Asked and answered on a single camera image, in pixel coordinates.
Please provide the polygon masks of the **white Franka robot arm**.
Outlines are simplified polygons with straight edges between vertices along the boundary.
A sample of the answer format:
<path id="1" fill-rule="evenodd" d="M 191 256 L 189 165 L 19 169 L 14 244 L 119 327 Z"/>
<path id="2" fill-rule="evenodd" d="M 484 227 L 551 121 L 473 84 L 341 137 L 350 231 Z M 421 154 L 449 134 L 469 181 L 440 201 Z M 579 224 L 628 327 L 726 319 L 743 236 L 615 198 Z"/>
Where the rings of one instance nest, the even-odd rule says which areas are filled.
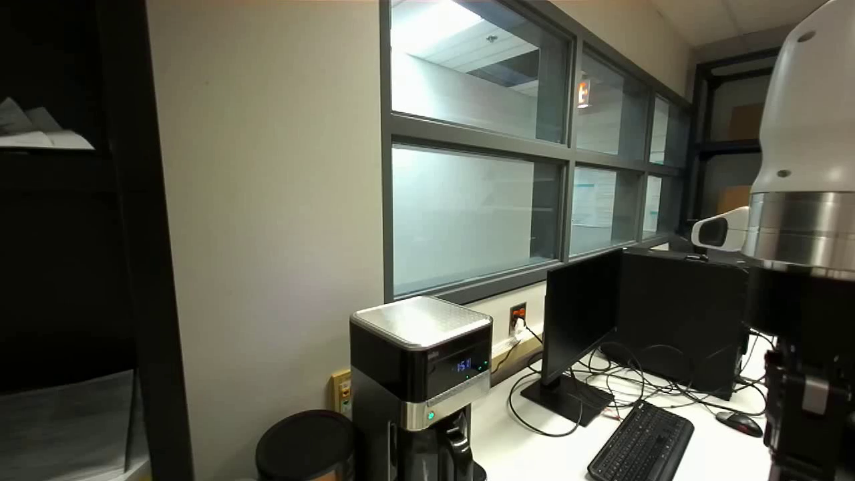
<path id="1" fill-rule="evenodd" d="M 855 273 L 855 0 L 825 0 L 774 62 L 746 205 L 696 220 L 691 244 L 767 268 Z"/>

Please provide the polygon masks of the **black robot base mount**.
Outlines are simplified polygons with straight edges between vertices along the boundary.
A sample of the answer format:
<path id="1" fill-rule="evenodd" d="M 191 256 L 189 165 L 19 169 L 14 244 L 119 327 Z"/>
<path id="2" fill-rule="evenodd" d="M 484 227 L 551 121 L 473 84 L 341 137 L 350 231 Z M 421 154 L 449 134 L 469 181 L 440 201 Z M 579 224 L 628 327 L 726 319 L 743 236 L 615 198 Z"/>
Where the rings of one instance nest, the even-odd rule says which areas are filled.
<path id="1" fill-rule="evenodd" d="M 747 321 L 765 355 L 770 481 L 855 481 L 855 283 L 754 271 Z"/>

